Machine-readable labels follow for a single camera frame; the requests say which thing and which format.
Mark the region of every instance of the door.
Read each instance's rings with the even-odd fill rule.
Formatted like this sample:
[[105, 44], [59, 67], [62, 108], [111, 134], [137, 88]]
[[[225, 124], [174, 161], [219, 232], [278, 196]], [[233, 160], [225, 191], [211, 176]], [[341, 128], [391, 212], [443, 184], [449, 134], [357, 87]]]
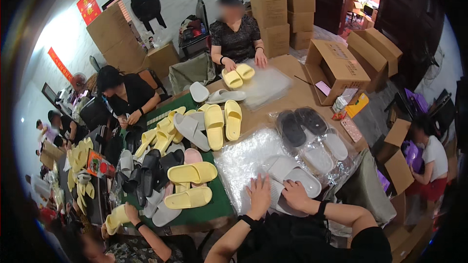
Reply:
[[343, 33], [348, 0], [315, 0], [313, 24], [335, 35]]
[[380, 0], [375, 28], [403, 52], [392, 80], [412, 91], [434, 63], [444, 11], [437, 0]]

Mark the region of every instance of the red shorts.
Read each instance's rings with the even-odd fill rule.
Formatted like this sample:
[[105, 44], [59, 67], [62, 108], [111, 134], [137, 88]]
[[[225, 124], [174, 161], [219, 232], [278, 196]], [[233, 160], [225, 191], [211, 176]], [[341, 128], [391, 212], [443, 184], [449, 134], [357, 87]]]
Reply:
[[423, 185], [418, 181], [414, 181], [406, 190], [407, 196], [420, 194], [421, 198], [427, 201], [437, 201], [444, 194], [447, 178], [434, 180], [427, 185]]

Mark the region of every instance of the black top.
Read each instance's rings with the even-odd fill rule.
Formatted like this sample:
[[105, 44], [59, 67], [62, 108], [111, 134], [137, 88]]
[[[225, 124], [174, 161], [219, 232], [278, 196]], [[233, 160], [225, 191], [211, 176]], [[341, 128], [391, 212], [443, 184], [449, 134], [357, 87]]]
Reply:
[[257, 20], [253, 17], [244, 15], [237, 32], [220, 21], [215, 21], [210, 25], [210, 32], [211, 44], [221, 46], [221, 55], [236, 63], [255, 57], [253, 42], [260, 40], [260, 29]]
[[117, 95], [107, 98], [110, 107], [117, 116], [125, 113], [132, 114], [155, 96], [155, 90], [138, 74], [124, 75], [124, 85], [127, 91], [128, 103]]

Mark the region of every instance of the phone case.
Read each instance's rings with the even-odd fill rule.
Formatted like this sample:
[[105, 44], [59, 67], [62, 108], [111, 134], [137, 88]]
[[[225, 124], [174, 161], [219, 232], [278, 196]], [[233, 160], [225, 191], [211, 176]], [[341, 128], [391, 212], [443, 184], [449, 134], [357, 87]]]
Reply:
[[343, 120], [341, 120], [341, 126], [348, 132], [354, 142], [358, 142], [359, 139], [362, 137], [362, 133], [359, 131], [356, 124], [354, 124], [353, 120], [349, 116], [346, 116]]

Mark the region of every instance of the black wristband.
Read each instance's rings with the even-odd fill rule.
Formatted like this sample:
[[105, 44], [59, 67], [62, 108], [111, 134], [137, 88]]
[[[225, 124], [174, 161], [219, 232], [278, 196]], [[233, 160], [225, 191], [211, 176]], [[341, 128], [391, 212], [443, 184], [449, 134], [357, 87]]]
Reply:
[[135, 225], [135, 229], [138, 230], [140, 228], [140, 226], [144, 225], [145, 223], [143, 221], [140, 221], [139, 223], [137, 223], [137, 225]]

